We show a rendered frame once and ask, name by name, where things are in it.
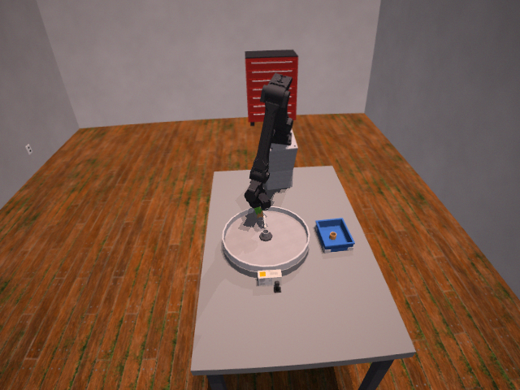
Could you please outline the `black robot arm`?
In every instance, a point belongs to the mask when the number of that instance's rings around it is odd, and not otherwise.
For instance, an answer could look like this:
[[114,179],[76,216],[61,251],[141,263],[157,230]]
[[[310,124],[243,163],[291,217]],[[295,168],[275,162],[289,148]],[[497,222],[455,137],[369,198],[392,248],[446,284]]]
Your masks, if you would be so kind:
[[[263,188],[263,184],[270,176],[268,165],[271,143],[292,144],[292,133],[289,134],[289,130],[293,119],[288,117],[288,107],[286,106],[290,96],[290,92],[287,90],[292,81],[292,77],[275,73],[269,84],[262,87],[260,102],[265,103],[265,116],[257,156],[249,175],[250,186],[245,192],[245,199],[254,204],[259,203],[262,210],[268,210],[271,207],[271,200]],[[262,190],[263,192],[260,193]]]

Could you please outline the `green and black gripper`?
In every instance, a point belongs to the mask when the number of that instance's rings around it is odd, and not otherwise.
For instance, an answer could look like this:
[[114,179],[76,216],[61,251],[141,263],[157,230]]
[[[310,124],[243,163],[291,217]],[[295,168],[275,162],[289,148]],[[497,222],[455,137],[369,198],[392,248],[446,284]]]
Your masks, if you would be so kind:
[[[246,200],[246,201],[247,201],[247,200]],[[250,205],[252,208],[254,208],[254,210],[255,210],[255,212],[256,212],[257,215],[258,215],[258,213],[261,214],[261,212],[262,212],[262,208],[260,209],[260,204],[259,204],[259,203],[254,204],[252,201],[247,201],[247,202],[249,203],[249,205]]]

